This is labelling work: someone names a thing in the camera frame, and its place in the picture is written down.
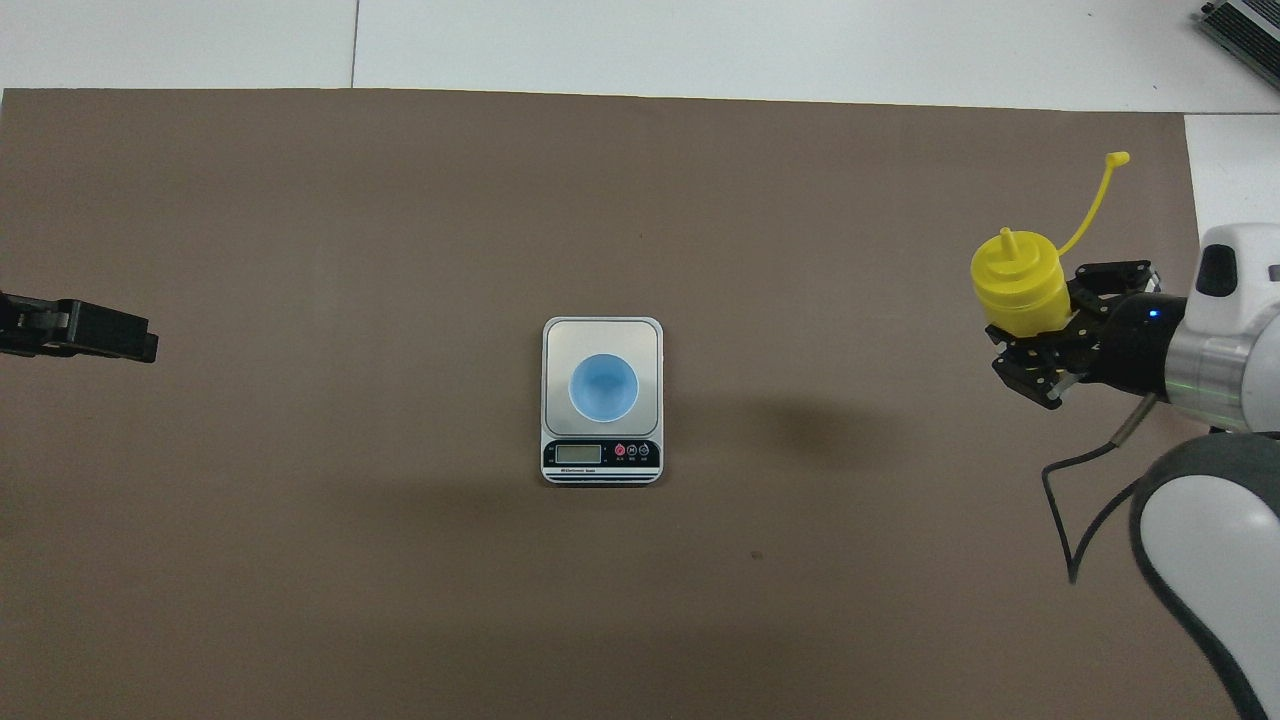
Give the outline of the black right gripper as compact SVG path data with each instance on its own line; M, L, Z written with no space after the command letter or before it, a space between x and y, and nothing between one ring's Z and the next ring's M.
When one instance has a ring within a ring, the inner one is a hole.
M1164 386L1172 337L1187 300L1162 291L1149 260L1088 263L1068 278L1073 311L1092 329L1016 337L992 325L998 346L991 368L1009 389L1056 410L1076 382L1102 386Z

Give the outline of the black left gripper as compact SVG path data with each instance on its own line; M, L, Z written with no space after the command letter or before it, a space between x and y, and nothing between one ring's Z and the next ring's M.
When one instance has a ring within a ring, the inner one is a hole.
M150 320L83 300L63 300L67 325L61 346L78 354L155 363L159 338ZM1 352L15 356L61 356L50 345L63 319L56 301L1 292Z

